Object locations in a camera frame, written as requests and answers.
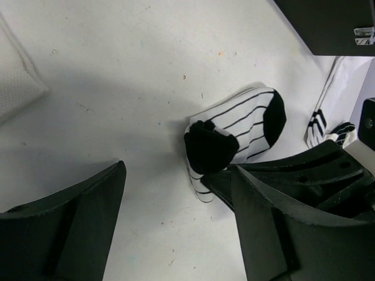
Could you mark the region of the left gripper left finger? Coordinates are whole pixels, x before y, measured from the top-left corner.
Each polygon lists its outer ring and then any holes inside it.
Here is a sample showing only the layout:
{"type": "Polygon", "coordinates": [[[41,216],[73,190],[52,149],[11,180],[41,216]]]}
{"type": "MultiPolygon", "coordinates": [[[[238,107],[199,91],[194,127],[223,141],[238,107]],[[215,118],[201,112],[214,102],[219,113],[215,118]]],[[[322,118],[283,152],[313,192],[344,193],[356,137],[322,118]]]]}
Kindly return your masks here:
{"type": "Polygon", "coordinates": [[[126,176],[119,161],[1,213],[1,280],[102,280],[126,176]]]}

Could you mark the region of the white sock with black lines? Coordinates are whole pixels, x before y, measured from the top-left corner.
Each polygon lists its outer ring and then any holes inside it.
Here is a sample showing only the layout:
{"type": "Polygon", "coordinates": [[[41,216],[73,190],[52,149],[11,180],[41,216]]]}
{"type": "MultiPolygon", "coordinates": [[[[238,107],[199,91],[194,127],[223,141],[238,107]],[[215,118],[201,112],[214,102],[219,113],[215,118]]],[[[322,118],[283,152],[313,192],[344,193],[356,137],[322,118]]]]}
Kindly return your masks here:
{"type": "Polygon", "coordinates": [[[190,118],[183,136],[187,166],[198,199],[210,203],[214,194],[203,177],[230,164],[251,163],[279,139],[287,117],[277,90],[250,87],[190,118]]]}

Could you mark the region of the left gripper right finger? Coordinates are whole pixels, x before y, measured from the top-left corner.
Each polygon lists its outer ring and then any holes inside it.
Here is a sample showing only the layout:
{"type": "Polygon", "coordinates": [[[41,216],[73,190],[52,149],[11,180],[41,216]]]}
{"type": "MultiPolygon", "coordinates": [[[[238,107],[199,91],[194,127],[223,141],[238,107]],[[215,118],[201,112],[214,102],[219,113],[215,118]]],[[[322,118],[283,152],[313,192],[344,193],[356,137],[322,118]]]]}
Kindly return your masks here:
{"type": "Polygon", "coordinates": [[[373,280],[374,223],[310,207],[241,167],[231,196],[248,280],[373,280]]]}

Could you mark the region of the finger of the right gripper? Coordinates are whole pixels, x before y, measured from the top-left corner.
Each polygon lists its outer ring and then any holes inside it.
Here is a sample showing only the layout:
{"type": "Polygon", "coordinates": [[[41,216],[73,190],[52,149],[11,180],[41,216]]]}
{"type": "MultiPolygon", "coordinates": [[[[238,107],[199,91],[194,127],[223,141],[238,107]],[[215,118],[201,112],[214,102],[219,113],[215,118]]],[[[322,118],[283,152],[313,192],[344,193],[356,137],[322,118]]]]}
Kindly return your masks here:
{"type": "Polygon", "coordinates": [[[275,218],[313,210],[343,218],[374,218],[374,176],[333,141],[270,162],[230,165],[203,184],[237,218],[275,218]]]}

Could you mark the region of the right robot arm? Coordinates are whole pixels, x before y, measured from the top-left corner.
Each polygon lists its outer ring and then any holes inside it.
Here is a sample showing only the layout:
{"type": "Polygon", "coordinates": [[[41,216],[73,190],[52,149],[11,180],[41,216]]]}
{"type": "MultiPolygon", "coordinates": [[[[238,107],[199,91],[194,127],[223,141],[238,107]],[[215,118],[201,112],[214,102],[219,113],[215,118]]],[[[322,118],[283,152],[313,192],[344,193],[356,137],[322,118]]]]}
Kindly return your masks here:
{"type": "Polygon", "coordinates": [[[356,145],[370,149],[374,160],[374,98],[364,101],[359,138],[348,146],[326,140],[285,159],[240,165],[276,190],[331,214],[361,220],[374,219],[374,167],[349,154],[356,145]]]}

